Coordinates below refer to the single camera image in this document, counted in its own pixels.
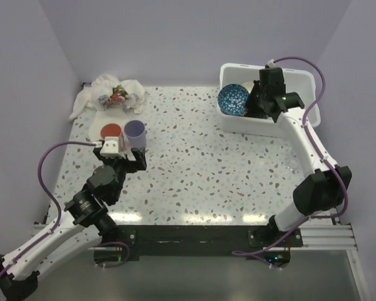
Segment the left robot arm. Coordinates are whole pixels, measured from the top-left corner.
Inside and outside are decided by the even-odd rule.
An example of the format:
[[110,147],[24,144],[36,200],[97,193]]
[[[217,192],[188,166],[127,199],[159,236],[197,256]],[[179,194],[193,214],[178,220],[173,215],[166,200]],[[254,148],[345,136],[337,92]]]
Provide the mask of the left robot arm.
[[120,245],[120,232],[108,214],[108,207],[120,198],[128,173],[147,168],[144,148],[132,148],[134,160],[120,152],[116,142],[91,145],[102,165],[86,180],[81,191],[63,207],[58,202],[57,218],[25,244],[0,255],[0,289],[7,300],[24,300],[38,287],[38,281],[60,263],[92,246]]

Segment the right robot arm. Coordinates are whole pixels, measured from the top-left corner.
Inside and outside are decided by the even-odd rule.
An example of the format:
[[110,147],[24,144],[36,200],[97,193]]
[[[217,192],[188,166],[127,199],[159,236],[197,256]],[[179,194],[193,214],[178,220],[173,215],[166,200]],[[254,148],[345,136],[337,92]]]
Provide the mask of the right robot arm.
[[258,239],[281,246],[288,240],[289,231],[342,204],[352,172],[330,157],[308,121],[302,99],[296,92],[286,91],[281,68],[260,70],[249,102],[283,131],[303,170],[304,180],[294,189],[291,204],[256,231]]

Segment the blue patterned small bowl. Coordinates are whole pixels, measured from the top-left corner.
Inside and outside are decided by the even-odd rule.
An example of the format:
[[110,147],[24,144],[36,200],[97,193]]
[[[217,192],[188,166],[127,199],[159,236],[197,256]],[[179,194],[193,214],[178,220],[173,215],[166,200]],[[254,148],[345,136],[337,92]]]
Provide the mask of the blue patterned small bowl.
[[243,116],[246,113],[248,90],[240,84],[228,84],[217,95],[217,104],[221,112],[230,116]]

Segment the purple plastic cup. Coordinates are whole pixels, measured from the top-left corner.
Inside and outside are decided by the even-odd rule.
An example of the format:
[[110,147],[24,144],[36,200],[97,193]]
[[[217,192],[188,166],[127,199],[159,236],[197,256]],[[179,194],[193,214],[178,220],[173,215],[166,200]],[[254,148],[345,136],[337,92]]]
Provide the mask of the purple plastic cup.
[[140,120],[131,120],[124,126],[123,132],[132,147],[141,149],[147,146],[145,124]]

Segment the cream bowl blue pattern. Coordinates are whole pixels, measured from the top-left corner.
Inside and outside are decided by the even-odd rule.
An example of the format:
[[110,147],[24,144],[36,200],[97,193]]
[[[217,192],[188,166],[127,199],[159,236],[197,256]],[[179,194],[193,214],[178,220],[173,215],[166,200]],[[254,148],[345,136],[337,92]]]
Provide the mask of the cream bowl blue pattern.
[[253,87],[254,87],[254,82],[253,81],[247,81],[241,84],[249,93],[251,93]]

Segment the orange plastic cup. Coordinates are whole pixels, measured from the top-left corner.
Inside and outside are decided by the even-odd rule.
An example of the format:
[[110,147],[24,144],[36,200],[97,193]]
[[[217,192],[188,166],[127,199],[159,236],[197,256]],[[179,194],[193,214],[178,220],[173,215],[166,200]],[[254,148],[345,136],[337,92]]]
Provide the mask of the orange plastic cup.
[[103,139],[107,137],[119,137],[122,150],[125,149],[125,139],[123,136],[123,130],[120,125],[115,123],[106,124],[100,131],[100,135]]

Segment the black floral square plate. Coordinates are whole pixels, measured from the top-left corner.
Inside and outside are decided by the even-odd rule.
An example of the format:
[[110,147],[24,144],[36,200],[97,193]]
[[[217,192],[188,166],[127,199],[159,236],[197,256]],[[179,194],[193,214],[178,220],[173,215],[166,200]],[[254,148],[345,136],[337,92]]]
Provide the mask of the black floral square plate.
[[251,107],[251,108],[246,108],[246,111],[243,115],[243,117],[248,117],[252,119],[268,119],[269,115],[259,107]]

